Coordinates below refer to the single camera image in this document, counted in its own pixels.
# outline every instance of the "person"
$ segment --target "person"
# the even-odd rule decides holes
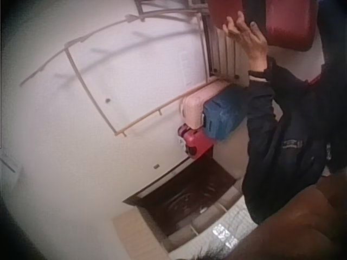
[[[347,259],[347,170],[321,177],[269,217],[231,253],[195,260]]]
[[[335,19],[320,9],[319,18]],[[250,216],[257,224],[280,210],[303,189],[315,184],[328,165],[337,172],[347,165],[347,77],[345,16],[333,27],[321,24],[325,64],[313,86],[296,78],[267,56],[265,36],[250,27],[242,12],[227,18],[225,33],[249,58],[247,127],[249,162],[242,185]],[[272,102],[283,116],[275,119]],[[327,158],[330,146],[331,159]]]

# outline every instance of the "black jacket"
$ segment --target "black jacket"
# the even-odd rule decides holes
[[[249,163],[243,194],[249,213],[260,224],[304,188],[315,184],[326,165],[326,141],[300,112],[299,101],[276,121],[271,83],[251,81],[247,127]]]

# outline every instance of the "red suitcase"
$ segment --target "red suitcase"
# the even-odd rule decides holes
[[[317,0],[208,0],[212,22],[219,29],[227,16],[237,19],[243,11],[247,23],[255,21],[269,45],[298,51],[312,47]]]
[[[184,124],[178,129],[178,142],[185,153],[193,159],[197,159],[207,152],[214,144],[214,140],[204,135],[202,128],[191,129]]]

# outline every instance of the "luggage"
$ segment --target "luggage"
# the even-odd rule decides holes
[[[209,138],[224,140],[246,116],[245,90],[231,85],[204,105],[203,132]]]
[[[312,47],[317,0],[208,0],[212,22],[222,29],[227,16],[237,19],[243,11],[247,24],[254,21],[268,44],[298,51]]]
[[[186,124],[178,129],[178,141],[193,159],[202,156],[214,144],[214,140],[204,135],[202,128],[194,130]]]
[[[202,127],[204,103],[225,89],[227,85],[228,83],[226,81],[216,81],[185,97],[179,106],[183,121],[192,129]]]

